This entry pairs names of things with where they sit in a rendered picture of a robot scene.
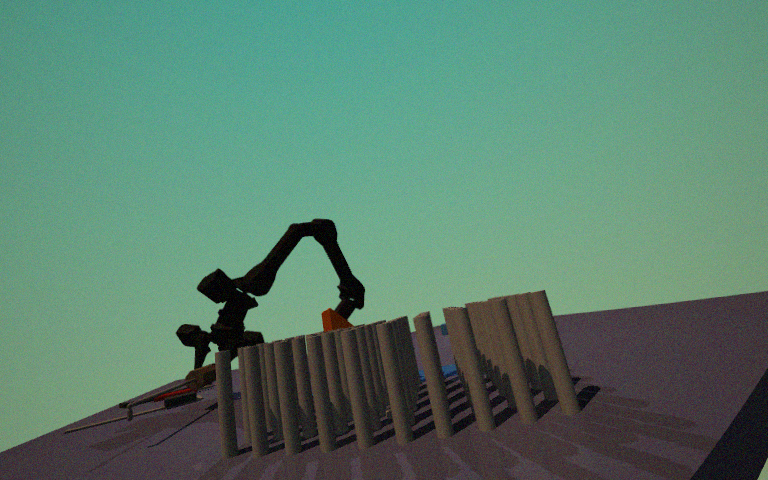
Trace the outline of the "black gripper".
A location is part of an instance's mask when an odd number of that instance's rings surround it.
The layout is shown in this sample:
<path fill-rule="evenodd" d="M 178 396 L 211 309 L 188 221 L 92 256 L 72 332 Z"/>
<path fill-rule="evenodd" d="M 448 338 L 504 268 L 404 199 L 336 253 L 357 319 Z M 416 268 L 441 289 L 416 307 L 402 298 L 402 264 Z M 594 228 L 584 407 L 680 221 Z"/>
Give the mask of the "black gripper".
<path fill-rule="evenodd" d="M 208 346 L 210 342 L 227 343 L 223 351 L 230 350 L 231 362 L 238 357 L 238 348 L 265 343 L 260 332 L 246 330 L 242 336 L 238 336 L 245 318 L 241 309 L 225 307 L 220 309 L 218 314 L 216 324 L 210 327 L 211 333 L 193 324 L 183 324 L 176 331 L 184 346 L 195 347 L 194 370 L 203 367 L 205 357 L 211 351 Z"/>

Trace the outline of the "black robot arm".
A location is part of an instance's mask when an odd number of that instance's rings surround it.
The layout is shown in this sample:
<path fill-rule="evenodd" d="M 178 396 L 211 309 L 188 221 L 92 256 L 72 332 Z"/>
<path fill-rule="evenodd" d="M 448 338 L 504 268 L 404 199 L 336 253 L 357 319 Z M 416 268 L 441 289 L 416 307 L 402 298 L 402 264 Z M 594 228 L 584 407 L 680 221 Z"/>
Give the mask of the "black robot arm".
<path fill-rule="evenodd" d="M 329 219 L 317 218 L 311 222 L 291 224 L 266 259 L 255 265 L 244 277 L 231 280 L 222 270 L 217 269 L 203 278 L 197 285 L 197 290 L 216 304 L 226 302 L 223 308 L 241 309 L 246 316 L 248 310 L 258 306 L 255 297 L 252 298 L 247 293 L 265 296 L 272 288 L 278 269 L 299 241 L 307 236 L 313 236 L 324 248 L 340 279 L 337 288 L 340 291 L 338 298 L 341 301 L 334 311 L 347 320 L 355 308 L 364 307 L 365 288 L 353 276 L 337 243 L 335 224 Z"/>

